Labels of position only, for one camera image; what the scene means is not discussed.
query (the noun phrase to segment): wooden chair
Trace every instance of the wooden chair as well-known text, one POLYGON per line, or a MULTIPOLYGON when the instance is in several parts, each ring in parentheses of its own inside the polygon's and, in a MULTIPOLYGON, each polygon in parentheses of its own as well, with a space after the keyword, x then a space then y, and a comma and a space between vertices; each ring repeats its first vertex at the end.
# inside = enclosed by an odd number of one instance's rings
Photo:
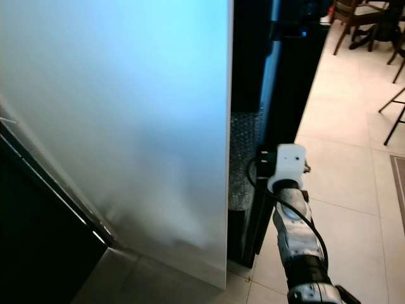
POLYGON ((357 30, 360 25, 377 23, 382 15, 382 8, 367 3, 362 4, 361 0, 333 0, 333 13, 330 17, 330 23, 338 19, 346 24, 333 55, 337 54, 337 50, 351 27, 356 27, 357 30))

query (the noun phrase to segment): refrigerator door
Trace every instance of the refrigerator door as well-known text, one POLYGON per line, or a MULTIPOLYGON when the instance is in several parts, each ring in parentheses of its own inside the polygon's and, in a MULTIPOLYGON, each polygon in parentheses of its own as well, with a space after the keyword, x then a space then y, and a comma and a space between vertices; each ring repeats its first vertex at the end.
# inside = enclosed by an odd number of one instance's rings
POLYGON ((231 52, 232 1, 6 0, 2 116, 119 243, 224 288, 231 52))

